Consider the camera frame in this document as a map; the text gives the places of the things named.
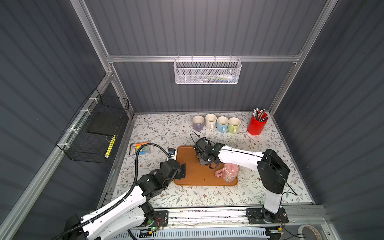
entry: floral tablecloth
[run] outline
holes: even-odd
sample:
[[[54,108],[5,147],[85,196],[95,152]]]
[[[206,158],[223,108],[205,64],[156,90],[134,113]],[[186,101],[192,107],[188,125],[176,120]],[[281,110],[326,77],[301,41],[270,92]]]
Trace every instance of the floral tablecloth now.
[[[300,178],[288,151],[281,140],[275,124],[268,119],[263,132],[253,136],[247,132],[247,125],[252,113],[215,113],[217,117],[237,117],[242,125],[236,134],[219,133],[216,129],[206,129],[199,132],[200,137],[207,137],[213,142],[224,143],[230,147],[249,151],[265,151],[273,149],[290,168],[289,184],[298,196],[285,193],[283,203],[312,202],[303,180]],[[192,117],[206,114],[139,114],[134,124],[129,143],[152,142],[164,149],[177,149],[182,145],[193,145],[189,131],[193,130]],[[160,162],[166,157],[158,148],[153,147],[151,153],[139,157],[139,178],[141,175],[158,169]],[[134,156],[129,155],[129,146],[119,173],[119,178],[112,199],[129,190],[134,178]],[[257,172],[240,167],[238,184],[236,186],[179,186],[172,182],[159,196],[150,200],[153,207],[192,207],[192,206],[224,206],[263,204],[265,188]]]

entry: brown tray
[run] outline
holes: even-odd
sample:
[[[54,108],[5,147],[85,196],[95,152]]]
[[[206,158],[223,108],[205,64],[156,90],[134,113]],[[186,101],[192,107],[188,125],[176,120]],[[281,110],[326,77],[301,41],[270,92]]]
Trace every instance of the brown tray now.
[[[232,182],[226,182],[221,177],[215,177],[215,172],[224,167],[220,163],[216,169],[200,165],[192,146],[180,146],[177,148],[176,160],[181,164],[185,163],[185,178],[175,179],[177,185],[188,186],[235,186],[237,178]]]

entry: pink mug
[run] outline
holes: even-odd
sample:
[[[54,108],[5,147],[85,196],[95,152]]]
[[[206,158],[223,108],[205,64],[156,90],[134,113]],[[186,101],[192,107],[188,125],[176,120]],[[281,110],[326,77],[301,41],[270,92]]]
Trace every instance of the pink mug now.
[[[238,165],[233,163],[226,163],[222,169],[215,172],[215,176],[222,177],[226,182],[232,182],[236,179],[239,171],[240,168]]]

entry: red pencil holder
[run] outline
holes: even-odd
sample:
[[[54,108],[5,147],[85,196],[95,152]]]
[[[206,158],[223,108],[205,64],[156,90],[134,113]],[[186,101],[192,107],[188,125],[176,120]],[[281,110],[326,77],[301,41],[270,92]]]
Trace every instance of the red pencil holder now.
[[[266,113],[263,113],[260,119],[263,119],[264,117],[267,117],[267,116],[268,115]],[[267,121],[268,121],[268,118],[265,121],[260,122],[253,115],[251,115],[251,120],[249,121],[247,131],[252,135],[259,135],[262,132]]]

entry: mug handle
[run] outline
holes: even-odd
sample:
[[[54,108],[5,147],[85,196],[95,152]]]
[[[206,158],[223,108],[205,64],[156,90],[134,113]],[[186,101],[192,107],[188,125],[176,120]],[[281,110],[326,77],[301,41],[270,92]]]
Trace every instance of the mug handle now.
[[[217,170],[216,172],[215,172],[215,176],[216,177],[221,177],[223,174],[222,174],[222,172],[224,171],[224,168],[222,168],[222,169],[220,169],[220,170]]]

